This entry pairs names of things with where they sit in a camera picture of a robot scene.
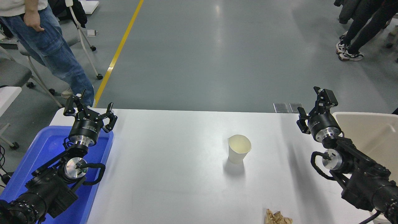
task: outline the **white paper cup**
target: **white paper cup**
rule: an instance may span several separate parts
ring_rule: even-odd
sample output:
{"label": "white paper cup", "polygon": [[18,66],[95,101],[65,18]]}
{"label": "white paper cup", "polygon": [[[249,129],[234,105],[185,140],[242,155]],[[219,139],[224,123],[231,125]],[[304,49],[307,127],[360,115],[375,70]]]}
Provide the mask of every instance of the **white paper cup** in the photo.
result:
{"label": "white paper cup", "polygon": [[252,149],[249,139],[243,135],[234,135],[228,139],[229,155],[231,163],[242,163],[243,158]]}

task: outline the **metal plate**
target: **metal plate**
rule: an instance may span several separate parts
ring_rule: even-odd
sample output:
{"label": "metal plate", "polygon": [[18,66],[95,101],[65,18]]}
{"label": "metal plate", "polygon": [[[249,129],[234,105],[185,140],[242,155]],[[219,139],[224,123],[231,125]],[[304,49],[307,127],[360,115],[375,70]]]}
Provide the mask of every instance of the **metal plate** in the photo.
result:
{"label": "metal plate", "polygon": [[289,103],[289,105],[290,105],[290,109],[292,110],[292,113],[294,113],[294,114],[299,114],[299,111],[297,110],[297,108],[303,107],[302,103]]}
{"label": "metal plate", "polygon": [[273,105],[276,113],[289,113],[289,108],[286,103],[274,103]]}

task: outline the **paper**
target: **paper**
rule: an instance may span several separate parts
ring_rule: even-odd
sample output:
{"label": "paper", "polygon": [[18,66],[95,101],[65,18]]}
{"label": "paper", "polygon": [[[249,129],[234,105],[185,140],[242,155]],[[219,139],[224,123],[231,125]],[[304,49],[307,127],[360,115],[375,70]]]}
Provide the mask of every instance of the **paper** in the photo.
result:
{"label": "paper", "polygon": [[267,209],[267,216],[265,217],[265,224],[292,224],[293,219],[283,217],[281,212],[275,212],[272,214],[272,211]]}

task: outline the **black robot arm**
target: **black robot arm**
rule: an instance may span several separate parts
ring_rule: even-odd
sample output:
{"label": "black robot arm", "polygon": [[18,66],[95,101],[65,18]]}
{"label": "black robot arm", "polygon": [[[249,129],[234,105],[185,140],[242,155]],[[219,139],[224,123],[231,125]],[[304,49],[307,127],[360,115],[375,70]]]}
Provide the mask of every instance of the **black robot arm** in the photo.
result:
{"label": "black robot arm", "polygon": [[[84,91],[80,97],[72,95],[66,102],[64,115],[74,116],[75,121],[68,136],[69,142],[63,144],[65,151],[32,173],[33,178],[25,185],[25,193],[9,203],[0,200],[0,224],[41,223],[47,213],[55,218],[78,199],[75,191],[81,185],[94,185],[101,181],[105,165],[87,163],[83,157],[88,148],[97,143],[101,128],[105,132],[113,129],[117,116],[112,112],[113,103],[109,104],[105,114],[99,114],[81,103],[83,96]],[[103,123],[105,118],[109,118],[107,125]],[[86,181],[85,174],[89,168],[100,169],[94,181]]]}
{"label": "black robot arm", "polygon": [[[324,178],[339,183],[343,189],[341,197],[348,203],[358,209],[378,211],[362,223],[383,213],[392,224],[398,224],[398,186],[389,180],[391,172],[359,151],[351,139],[340,136],[343,134],[341,128],[330,113],[330,108],[338,104],[333,92],[319,87],[314,90],[318,96],[315,107],[308,115],[303,108],[298,108],[297,121],[302,133],[312,134],[314,140],[327,149],[324,153],[313,152],[311,165]],[[331,176],[316,165],[316,156],[322,157]]]}

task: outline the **blue plastic tray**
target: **blue plastic tray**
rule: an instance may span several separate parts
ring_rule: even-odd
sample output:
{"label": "blue plastic tray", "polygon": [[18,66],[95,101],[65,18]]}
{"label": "blue plastic tray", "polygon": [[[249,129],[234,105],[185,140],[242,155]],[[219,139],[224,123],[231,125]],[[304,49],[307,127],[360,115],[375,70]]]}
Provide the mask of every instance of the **blue plastic tray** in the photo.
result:
{"label": "blue plastic tray", "polygon": [[[65,150],[62,143],[64,138],[69,135],[70,130],[71,127],[68,126],[48,126],[43,128],[36,135],[18,168],[12,175],[11,180],[0,195],[0,199],[10,202],[24,193],[27,190],[25,188],[26,182],[32,178],[31,173]],[[84,159],[88,163],[106,164],[112,142],[113,133],[105,133],[104,131],[101,131],[97,144],[89,147],[89,152]],[[95,180],[98,173],[99,169],[89,169],[86,174],[87,181]],[[47,219],[44,223],[85,224],[90,214],[99,184],[94,186],[82,185],[76,191],[76,194],[79,196],[77,201],[75,201],[66,211],[55,219],[47,214]]]}

